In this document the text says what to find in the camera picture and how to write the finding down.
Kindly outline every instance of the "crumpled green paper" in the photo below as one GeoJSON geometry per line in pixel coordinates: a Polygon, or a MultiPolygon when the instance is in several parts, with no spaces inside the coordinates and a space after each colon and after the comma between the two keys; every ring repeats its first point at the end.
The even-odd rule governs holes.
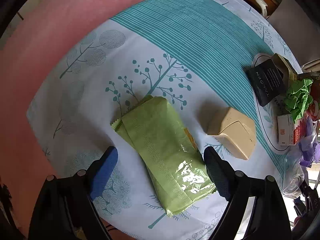
{"type": "Polygon", "coordinates": [[[287,90],[284,98],[285,109],[290,112],[294,123],[302,118],[304,111],[313,101],[312,96],[309,95],[312,82],[312,79],[307,78],[297,80],[287,90]]]}
{"type": "Polygon", "coordinates": [[[215,185],[170,103],[162,97],[143,101],[112,127],[142,157],[167,215],[176,215],[215,191],[215,185]]]}

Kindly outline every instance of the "tablecloth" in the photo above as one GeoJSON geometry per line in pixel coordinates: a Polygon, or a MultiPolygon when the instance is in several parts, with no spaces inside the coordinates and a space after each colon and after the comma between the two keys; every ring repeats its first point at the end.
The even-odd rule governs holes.
{"type": "Polygon", "coordinates": [[[242,0],[146,0],[76,44],[41,85],[27,118],[61,176],[87,169],[109,145],[118,149],[117,166],[93,201],[103,219],[137,239],[207,239],[225,199],[214,193],[167,217],[143,161],[110,123],[146,94],[166,97],[200,152],[214,146],[235,170],[272,175],[281,187],[284,157],[262,132],[244,73],[261,52],[277,52],[300,69],[272,26],[242,0]],[[234,158],[205,133],[214,111],[225,106],[256,122],[257,145],[248,161],[234,158]]]}

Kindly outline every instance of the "green plastic wrapper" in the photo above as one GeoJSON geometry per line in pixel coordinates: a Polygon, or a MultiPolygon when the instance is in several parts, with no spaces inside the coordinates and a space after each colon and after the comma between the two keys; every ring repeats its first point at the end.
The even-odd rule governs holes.
{"type": "Polygon", "coordinates": [[[313,101],[310,96],[312,79],[303,79],[293,82],[284,98],[285,109],[290,112],[294,123],[302,118],[305,110],[313,101]]]}
{"type": "Polygon", "coordinates": [[[215,191],[192,136],[165,98],[144,98],[112,127],[142,157],[169,217],[215,191]]]}

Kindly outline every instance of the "white and red box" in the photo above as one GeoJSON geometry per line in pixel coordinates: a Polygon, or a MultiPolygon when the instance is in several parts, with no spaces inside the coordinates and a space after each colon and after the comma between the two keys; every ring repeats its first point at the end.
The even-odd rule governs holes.
{"type": "Polygon", "coordinates": [[[305,137],[305,116],[294,123],[291,114],[284,114],[278,116],[277,121],[280,145],[295,145],[302,137],[305,137]]]}

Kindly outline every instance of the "black packet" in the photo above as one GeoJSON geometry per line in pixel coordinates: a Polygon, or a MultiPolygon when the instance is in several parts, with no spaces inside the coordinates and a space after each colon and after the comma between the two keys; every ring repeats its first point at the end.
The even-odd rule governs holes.
{"type": "Polygon", "coordinates": [[[250,68],[246,73],[261,106],[267,105],[273,98],[286,92],[283,74],[271,58],[250,68]]]}

